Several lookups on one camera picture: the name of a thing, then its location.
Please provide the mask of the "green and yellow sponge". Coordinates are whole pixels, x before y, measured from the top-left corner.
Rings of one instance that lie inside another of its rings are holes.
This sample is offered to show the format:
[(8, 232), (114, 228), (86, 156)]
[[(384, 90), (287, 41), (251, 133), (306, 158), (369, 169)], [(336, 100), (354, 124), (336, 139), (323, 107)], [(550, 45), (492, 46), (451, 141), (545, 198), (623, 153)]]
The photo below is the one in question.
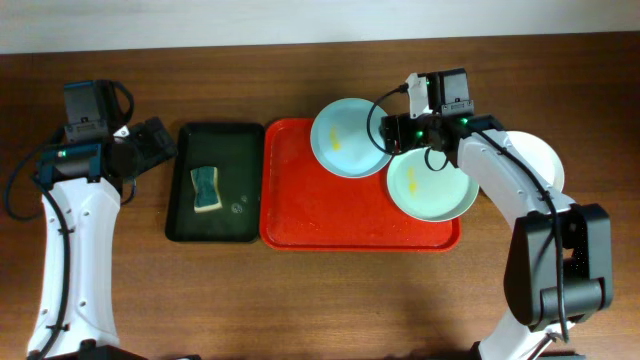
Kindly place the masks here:
[(222, 201), (218, 189), (218, 169), (213, 166), (203, 166), (190, 172), (194, 188), (194, 211), (204, 213), (218, 210)]

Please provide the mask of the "white plate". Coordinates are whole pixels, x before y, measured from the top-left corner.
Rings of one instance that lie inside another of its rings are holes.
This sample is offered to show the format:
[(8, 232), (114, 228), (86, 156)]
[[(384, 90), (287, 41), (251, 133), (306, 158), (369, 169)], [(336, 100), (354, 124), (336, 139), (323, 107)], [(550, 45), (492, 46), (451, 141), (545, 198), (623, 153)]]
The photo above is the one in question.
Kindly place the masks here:
[(539, 137), (522, 132), (507, 132), (514, 148), (554, 189), (562, 191), (565, 171), (555, 150)]

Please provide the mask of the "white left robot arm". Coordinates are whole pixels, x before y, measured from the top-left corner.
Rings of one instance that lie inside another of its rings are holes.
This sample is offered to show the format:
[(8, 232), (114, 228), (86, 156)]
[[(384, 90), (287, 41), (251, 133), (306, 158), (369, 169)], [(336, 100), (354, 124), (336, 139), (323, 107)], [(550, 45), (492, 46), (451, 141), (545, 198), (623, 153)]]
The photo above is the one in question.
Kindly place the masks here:
[(80, 142), (45, 146), (32, 178), (42, 196), (46, 250), (28, 358), (134, 358), (120, 346), (112, 305), (121, 187), (176, 153), (157, 117)]

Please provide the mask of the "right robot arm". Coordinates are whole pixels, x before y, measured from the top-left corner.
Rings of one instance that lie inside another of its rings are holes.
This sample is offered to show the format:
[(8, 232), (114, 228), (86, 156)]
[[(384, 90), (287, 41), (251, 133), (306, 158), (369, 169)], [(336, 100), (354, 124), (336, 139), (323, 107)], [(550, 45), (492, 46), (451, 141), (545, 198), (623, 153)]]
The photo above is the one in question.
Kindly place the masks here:
[(572, 326), (613, 301), (611, 222), (598, 204), (555, 189), (513, 146), (491, 115), (382, 119), (386, 150), (424, 147), (474, 180), (512, 230), (503, 286), (508, 309), (475, 343), (473, 359), (535, 359)]

